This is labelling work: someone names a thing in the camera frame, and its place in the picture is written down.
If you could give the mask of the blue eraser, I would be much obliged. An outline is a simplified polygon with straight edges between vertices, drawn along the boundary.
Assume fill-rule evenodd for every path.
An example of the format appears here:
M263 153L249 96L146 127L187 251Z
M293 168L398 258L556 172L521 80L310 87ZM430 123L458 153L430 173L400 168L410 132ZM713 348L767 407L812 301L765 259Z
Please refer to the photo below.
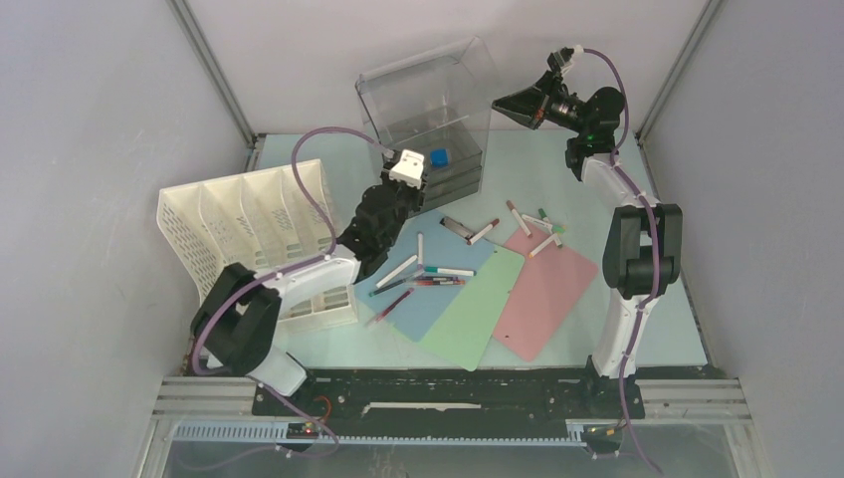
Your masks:
M431 165L435 168L446 167L450 163L446 148L433 149L429 154Z

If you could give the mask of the clear plastic drawer box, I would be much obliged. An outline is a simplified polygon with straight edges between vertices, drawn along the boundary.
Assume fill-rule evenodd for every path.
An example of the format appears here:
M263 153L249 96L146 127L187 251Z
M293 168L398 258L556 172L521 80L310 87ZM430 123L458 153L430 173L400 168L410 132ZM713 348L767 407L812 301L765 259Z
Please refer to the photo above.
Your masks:
M367 133L389 148L425 156L422 211L479 192L485 172L493 94L500 83L485 42L470 37L359 75L355 91ZM433 149L450 163L431 165Z

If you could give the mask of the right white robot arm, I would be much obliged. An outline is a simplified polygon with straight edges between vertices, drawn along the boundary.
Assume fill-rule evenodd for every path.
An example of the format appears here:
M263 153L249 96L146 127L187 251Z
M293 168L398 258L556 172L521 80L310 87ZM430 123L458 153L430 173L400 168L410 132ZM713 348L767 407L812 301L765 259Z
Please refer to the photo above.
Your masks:
M562 74L547 71L532 86L494 100L492 108L530 129L551 122L571 131L565 164L612 213L602 256L610 304L590 357L599 377L578 391L582 409L603 416L619 401L616 386L604 377L621 380L634 374L651 311L679 278L683 211L647 195L618 159L615 131L627 112L620 88L603 87L582 100L567 88Z

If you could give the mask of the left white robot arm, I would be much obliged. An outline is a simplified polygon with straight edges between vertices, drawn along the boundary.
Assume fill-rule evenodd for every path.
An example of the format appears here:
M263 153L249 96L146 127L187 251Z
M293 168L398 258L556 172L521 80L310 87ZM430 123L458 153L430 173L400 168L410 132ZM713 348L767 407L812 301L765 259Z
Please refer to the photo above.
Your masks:
M210 375L201 352L219 364L215 371L248 377L276 392L290 414L303 414L315 401L308 371L274 341L278 321L292 307L323 292L346 288L373 275L386 261L408 217L424 199L425 175L382 170L367 188L349 225L328 251L266 273L241 263L223 269L191 323L191 369Z

